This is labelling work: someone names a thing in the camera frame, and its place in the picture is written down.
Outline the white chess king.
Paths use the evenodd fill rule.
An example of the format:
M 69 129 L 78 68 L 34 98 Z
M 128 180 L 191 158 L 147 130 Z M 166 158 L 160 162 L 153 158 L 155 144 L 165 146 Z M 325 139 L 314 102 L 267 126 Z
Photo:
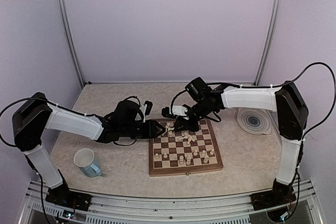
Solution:
M 185 163 L 186 163 L 187 166 L 191 164 L 191 159 L 192 159 L 191 155 L 186 156 Z

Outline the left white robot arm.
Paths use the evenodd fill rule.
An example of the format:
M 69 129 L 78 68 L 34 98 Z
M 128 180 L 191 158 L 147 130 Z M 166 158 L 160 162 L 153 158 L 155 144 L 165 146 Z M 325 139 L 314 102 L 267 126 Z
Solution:
M 64 108 L 47 100 L 41 92 L 22 101 L 24 104 L 12 116 L 14 143 L 45 181 L 53 197 L 64 206 L 73 201 L 74 195 L 43 147 L 44 130 L 67 132 L 103 144 L 115 143 L 121 137 L 157 138 L 165 132 L 158 121 L 146 119 L 152 102 L 140 104 L 133 102 L 132 97 L 120 101 L 115 110 L 105 116 Z

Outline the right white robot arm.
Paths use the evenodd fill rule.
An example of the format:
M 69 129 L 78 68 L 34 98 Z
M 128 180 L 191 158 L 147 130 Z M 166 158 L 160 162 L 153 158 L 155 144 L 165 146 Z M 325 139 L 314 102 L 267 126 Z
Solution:
M 263 110 L 272 115 L 281 139 L 281 158 L 268 199 L 273 205 L 279 205 L 287 199 L 303 156 L 309 114 L 296 85 L 292 81 L 266 87 L 206 83 L 197 77 L 184 90 L 195 104 L 175 105 L 172 102 L 169 105 L 168 112 L 176 118 L 174 127 L 177 130 L 196 131 L 198 121 L 224 109 Z

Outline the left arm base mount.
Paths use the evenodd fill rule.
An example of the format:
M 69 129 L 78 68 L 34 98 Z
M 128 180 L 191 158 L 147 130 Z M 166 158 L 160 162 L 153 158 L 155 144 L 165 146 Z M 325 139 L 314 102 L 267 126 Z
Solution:
M 64 194 L 48 192 L 46 201 L 74 210 L 88 211 L 92 196 L 90 194 L 68 191 Z

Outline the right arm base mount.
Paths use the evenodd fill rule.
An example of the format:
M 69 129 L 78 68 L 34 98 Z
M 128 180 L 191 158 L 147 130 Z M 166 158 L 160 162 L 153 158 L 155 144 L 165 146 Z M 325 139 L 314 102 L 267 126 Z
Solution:
M 254 211 L 272 208 L 297 200 L 295 193 L 289 193 L 288 195 L 284 196 L 282 193 L 277 195 L 272 190 L 261 193 L 254 193 L 250 196 L 250 199 Z

